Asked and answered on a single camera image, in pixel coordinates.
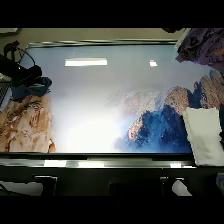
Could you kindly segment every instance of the white towel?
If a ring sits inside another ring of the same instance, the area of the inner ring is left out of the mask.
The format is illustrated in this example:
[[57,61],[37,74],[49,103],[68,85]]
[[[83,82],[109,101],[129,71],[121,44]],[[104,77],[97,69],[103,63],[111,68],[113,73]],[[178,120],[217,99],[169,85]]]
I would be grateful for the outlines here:
[[224,166],[224,151],[220,143],[219,111],[187,108],[183,112],[188,141],[191,143],[195,163]]

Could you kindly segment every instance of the purple fabric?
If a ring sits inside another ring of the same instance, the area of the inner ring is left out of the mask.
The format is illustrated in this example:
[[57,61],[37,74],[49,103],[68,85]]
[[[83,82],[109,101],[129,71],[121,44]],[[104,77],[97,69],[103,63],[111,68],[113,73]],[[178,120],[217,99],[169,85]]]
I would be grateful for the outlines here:
[[224,72],[224,28],[192,28],[178,53],[180,62],[192,61]]

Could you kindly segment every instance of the clothing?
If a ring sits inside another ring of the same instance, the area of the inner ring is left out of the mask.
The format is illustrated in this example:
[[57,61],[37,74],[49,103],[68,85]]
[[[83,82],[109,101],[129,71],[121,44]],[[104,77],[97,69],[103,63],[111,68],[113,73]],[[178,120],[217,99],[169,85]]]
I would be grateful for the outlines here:
[[224,28],[192,28],[178,53],[179,62],[192,61],[224,72]]
[[18,87],[11,86],[13,101],[21,103],[26,96],[43,96],[48,92],[52,81],[47,77],[39,77],[32,82],[20,85]]
[[195,163],[209,166],[224,166],[224,151],[219,133],[219,111],[211,109],[193,109],[183,111],[183,119],[191,144]]

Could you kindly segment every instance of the mountain wallpaper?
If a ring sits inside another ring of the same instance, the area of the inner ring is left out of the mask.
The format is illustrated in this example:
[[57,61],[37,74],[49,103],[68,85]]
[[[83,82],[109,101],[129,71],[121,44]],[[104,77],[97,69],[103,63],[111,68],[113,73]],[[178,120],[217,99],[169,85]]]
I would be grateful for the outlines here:
[[182,118],[186,107],[220,111],[224,127],[224,79],[215,70],[195,82],[194,91],[176,86],[161,92],[116,92],[110,102],[121,106],[125,117],[134,117],[114,147],[129,153],[191,153]]

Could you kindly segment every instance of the black border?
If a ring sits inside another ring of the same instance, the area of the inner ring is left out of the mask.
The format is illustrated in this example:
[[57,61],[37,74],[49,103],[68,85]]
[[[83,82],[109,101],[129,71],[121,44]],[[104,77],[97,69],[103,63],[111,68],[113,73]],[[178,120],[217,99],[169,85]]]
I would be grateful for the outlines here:
[[[32,48],[51,48],[51,47],[77,47],[77,46],[112,46],[112,45],[150,45],[149,41],[152,42],[151,45],[175,45],[174,43],[171,43],[172,40],[139,40],[143,43],[136,43],[136,44],[122,44],[122,43],[109,43],[110,40],[105,42],[97,42],[95,40],[93,41],[80,41],[83,42],[83,45],[61,45],[61,46],[48,46],[44,45],[41,47],[32,47],[27,46],[25,51],[27,49]],[[37,152],[0,152],[0,159],[33,159],[33,160],[86,160],[88,158],[95,158],[95,159],[108,159],[108,158],[148,158],[152,159],[154,161],[194,161],[193,152],[191,153],[37,153]]]

